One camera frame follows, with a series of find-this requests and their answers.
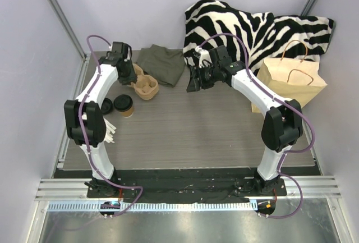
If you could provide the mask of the brown pulp cup carrier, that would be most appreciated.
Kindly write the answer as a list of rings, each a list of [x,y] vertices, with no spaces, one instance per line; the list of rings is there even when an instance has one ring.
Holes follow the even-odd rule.
[[[159,91],[159,84],[155,78],[145,74],[144,70],[137,64],[132,64],[137,76],[136,82],[131,82],[128,87],[134,89],[135,93],[143,100],[151,100]]]

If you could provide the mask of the black plastic cup lid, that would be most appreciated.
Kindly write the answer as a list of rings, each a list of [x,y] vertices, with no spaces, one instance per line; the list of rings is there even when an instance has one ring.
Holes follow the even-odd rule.
[[[122,111],[124,108],[133,105],[132,98],[127,94],[121,94],[113,101],[113,106],[117,111]]]

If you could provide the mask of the brown paper coffee cup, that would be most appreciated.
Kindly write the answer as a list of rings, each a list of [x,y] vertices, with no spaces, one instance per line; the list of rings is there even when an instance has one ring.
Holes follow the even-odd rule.
[[[121,115],[124,117],[124,118],[128,118],[128,117],[131,117],[134,113],[134,106],[131,105],[131,106],[128,106],[126,108],[124,108],[122,111],[121,111]]]

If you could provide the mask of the brown paper bag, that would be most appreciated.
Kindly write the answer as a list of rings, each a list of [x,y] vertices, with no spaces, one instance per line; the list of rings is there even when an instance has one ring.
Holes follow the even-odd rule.
[[[278,58],[265,58],[257,78],[270,90],[287,99],[295,99],[304,107],[317,96],[327,83],[319,76],[319,62],[311,62],[305,54],[299,59],[286,58],[285,52]]]

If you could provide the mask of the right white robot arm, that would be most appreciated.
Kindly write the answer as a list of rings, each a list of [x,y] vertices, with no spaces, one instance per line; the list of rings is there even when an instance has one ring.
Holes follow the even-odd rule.
[[[294,99],[276,95],[247,70],[243,62],[234,62],[223,45],[209,51],[197,47],[194,55],[200,64],[190,66],[187,92],[210,89],[221,81],[242,93],[264,116],[261,139],[265,150],[254,172],[253,187],[259,195],[268,194],[279,182],[281,157],[303,134],[302,120],[298,115],[301,105]]]

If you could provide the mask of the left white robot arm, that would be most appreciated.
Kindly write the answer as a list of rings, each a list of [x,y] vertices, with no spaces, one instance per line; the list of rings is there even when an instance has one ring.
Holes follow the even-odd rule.
[[[119,180],[105,147],[113,143],[116,127],[107,121],[101,106],[115,82],[128,85],[137,80],[132,65],[132,48],[113,42],[105,56],[96,59],[97,69],[85,89],[64,104],[67,136],[85,153],[92,169],[90,191],[112,198],[119,192]]]

